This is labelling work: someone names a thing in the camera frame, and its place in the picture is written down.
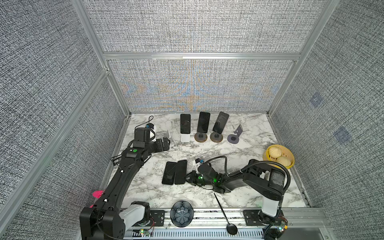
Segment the purple round phone stand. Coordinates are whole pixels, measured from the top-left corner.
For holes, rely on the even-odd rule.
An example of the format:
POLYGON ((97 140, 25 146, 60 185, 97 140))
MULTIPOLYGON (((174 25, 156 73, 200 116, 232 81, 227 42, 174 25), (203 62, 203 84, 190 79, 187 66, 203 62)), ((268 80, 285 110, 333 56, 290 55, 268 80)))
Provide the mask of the purple round phone stand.
POLYGON ((228 138, 227 138, 228 142, 234 145, 238 144, 242 133, 243 133, 243 127, 242 125, 239 125, 235 129, 233 134, 228 135, 228 138))

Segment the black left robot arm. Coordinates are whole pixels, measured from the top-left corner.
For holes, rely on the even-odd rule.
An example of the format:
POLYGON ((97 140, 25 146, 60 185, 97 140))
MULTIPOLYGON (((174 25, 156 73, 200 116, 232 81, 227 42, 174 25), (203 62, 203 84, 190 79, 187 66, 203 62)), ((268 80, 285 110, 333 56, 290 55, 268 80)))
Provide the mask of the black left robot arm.
POLYGON ((151 219, 147 202, 133 202, 127 209, 121 206, 129 186, 141 167, 154 153, 170 149, 167 137, 157 138, 152 128, 136 128, 135 137, 122 151, 118 170, 90 208, 80 213, 83 240, 122 240, 125 232, 137 223, 147 224, 151 219))

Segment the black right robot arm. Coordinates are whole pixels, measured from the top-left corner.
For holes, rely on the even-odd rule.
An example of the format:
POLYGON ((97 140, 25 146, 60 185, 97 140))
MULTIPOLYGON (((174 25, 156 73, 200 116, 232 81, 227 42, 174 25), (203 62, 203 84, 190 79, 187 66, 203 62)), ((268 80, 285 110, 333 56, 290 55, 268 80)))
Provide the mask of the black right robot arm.
POLYGON ((291 175, 282 164, 252 159, 238 171, 220 174, 209 162, 205 162, 197 171, 186 175, 186 182, 200 188, 210 186, 210 190, 219 194, 227 194, 237 188, 251 187, 263 196, 263 204, 258 212, 262 225, 272 225, 278 219, 285 219, 282 216, 282 203, 291 184, 291 175))

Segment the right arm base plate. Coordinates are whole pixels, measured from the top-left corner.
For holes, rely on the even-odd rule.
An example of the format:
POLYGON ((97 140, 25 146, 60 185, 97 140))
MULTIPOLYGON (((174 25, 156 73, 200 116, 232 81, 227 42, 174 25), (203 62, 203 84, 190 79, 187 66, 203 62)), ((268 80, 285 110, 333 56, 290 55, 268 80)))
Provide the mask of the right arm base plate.
POLYGON ((275 217, 260 215, 260 211, 260 209, 243 211, 247 226, 268 226, 269 224, 280 226, 288 224, 288 220, 282 210, 278 211, 278 215, 275 217))

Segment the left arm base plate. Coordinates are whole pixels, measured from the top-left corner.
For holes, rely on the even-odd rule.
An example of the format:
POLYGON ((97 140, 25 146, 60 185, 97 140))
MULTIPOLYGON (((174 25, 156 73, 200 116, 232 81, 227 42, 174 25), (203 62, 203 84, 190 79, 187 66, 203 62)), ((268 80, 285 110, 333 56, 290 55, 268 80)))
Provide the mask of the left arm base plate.
POLYGON ((165 211, 164 210, 151 210, 150 219, 148 221, 144 221, 139 226, 149 228, 149 227, 163 227, 165 221, 165 211))

